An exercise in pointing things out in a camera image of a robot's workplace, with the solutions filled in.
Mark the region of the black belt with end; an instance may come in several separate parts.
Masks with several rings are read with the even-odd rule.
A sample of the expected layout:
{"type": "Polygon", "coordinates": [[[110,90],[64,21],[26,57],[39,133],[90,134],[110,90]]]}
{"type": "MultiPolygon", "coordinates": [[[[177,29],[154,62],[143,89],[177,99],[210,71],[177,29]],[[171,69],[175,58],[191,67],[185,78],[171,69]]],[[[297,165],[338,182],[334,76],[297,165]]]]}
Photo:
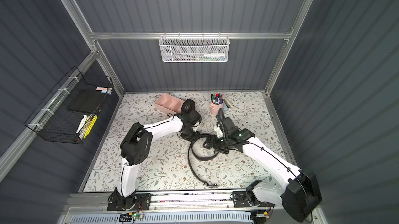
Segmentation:
{"type": "Polygon", "coordinates": [[[204,143],[203,143],[203,147],[205,149],[210,150],[212,148],[212,144],[213,141],[215,140],[216,135],[214,134],[198,134],[195,139],[190,141],[190,145],[189,145],[189,150],[188,150],[188,165],[189,165],[189,169],[191,171],[191,173],[193,174],[193,176],[203,184],[204,187],[207,188],[217,188],[219,187],[217,183],[214,182],[207,182],[206,180],[202,179],[194,170],[193,165],[191,163],[191,158],[190,155],[193,155],[198,161],[210,161],[214,158],[216,158],[219,154],[219,152],[214,151],[214,153],[212,155],[208,155],[208,156],[204,156],[204,155],[199,155],[197,153],[195,153],[194,151],[194,145],[196,144],[196,142],[200,139],[205,139],[204,143]]]}

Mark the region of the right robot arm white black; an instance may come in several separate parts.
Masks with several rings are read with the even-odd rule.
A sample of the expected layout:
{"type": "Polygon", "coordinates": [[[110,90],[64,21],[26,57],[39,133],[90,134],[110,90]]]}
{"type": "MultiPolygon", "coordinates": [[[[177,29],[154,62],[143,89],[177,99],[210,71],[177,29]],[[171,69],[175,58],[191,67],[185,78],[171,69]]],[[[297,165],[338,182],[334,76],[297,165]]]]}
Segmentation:
{"type": "Polygon", "coordinates": [[[247,203],[250,206],[263,203],[280,205],[295,221],[307,221],[322,202],[315,173],[302,170],[282,159],[253,132],[236,126],[222,110],[216,114],[216,119],[216,137],[208,141],[206,147],[225,154],[238,151],[255,160],[277,182],[275,186],[269,186],[262,180],[255,180],[245,190],[244,199],[247,203]]]}

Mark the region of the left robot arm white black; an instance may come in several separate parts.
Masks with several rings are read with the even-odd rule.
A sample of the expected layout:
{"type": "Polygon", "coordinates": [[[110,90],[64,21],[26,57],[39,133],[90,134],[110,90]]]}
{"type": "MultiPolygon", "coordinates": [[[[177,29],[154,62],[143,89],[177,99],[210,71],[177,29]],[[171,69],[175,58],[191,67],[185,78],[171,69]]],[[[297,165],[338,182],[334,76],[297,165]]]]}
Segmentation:
{"type": "Polygon", "coordinates": [[[139,164],[148,157],[153,141],[175,132],[179,132],[186,141],[195,141],[199,139],[200,133],[194,127],[201,121],[201,115],[193,110],[188,114],[177,113],[153,124],[133,124],[120,145],[122,172],[120,183],[116,187],[118,194],[129,198],[136,193],[139,164]]]}

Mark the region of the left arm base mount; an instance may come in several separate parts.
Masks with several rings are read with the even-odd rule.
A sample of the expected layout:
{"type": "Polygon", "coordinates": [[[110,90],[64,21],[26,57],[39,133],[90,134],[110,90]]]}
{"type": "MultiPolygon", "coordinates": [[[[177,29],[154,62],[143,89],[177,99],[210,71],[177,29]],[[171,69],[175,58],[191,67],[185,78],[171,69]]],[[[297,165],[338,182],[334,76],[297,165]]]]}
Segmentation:
{"type": "Polygon", "coordinates": [[[117,191],[111,193],[108,198],[107,211],[146,211],[150,208],[151,194],[136,194],[123,197],[117,191]]]}

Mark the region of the long black belt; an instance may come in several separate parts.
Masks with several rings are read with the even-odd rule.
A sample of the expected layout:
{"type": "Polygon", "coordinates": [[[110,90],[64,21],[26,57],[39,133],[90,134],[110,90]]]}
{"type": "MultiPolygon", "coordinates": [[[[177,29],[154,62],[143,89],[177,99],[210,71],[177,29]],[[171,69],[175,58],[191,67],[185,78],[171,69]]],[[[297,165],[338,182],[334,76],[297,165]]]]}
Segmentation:
{"type": "Polygon", "coordinates": [[[181,113],[187,115],[194,110],[195,110],[195,101],[192,99],[185,100],[181,107],[181,113]]]}

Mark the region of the pink compartment storage box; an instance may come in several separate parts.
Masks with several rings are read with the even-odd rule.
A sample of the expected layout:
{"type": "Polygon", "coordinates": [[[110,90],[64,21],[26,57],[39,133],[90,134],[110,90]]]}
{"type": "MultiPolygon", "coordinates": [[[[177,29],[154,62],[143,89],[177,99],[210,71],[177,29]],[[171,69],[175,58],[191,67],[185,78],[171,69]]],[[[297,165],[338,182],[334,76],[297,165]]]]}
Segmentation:
{"type": "Polygon", "coordinates": [[[184,101],[171,96],[169,94],[163,93],[155,102],[154,105],[157,110],[166,114],[177,114],[181,112],[182,105],[184,101]]]}

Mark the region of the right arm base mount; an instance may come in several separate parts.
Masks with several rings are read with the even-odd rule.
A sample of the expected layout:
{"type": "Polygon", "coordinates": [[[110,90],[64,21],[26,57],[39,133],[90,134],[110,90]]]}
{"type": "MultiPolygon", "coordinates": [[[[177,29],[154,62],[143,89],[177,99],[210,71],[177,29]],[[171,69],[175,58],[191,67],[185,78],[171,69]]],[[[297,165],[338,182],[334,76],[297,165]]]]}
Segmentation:
{"type": "Polygon", "coordinates": [[[274,208],[275,204],[269,202],[260,202],[255,196],[246,191],[233,191],[230,194],[230,199],[233,201],[235,208],[245,208],[245,207],[265,207],[274,208]]]}

